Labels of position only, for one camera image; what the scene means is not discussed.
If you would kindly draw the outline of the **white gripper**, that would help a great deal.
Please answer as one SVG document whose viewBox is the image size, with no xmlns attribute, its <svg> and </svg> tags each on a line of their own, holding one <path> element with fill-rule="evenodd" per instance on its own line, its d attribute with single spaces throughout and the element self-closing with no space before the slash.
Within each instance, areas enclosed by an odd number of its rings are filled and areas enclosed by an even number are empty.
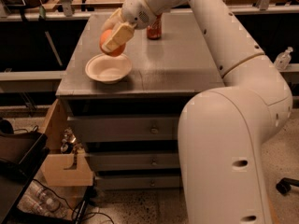
<svg viewBox="0 0 299 224">
<path fill-rule="evenodd" d="M 154 0 L 125 0 L 122 8 L 117 8 L 104 22 L 101 31 L 111 30 L 112 38 L 126 47 L 126 43 L 134 36 L 135 28 L 147 28 L 156 17 Z"/>
</svg>

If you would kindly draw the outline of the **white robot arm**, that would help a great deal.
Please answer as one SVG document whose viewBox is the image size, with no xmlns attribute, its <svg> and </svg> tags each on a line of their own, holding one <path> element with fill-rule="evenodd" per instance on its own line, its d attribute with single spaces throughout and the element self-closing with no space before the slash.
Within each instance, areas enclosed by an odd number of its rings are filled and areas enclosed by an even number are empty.
<svg viewBox="0 0 299 224">
<path fill-rule="evenodd" d="M 273 224 L 261 146 L 292 111 L 280 72 L 222 0 L 125 0 L 103 24 L 110 53 L 171 7 L 188 3 L 224 83 L 195 95 L 178 122 L 189 224 Z"/>
</svg>

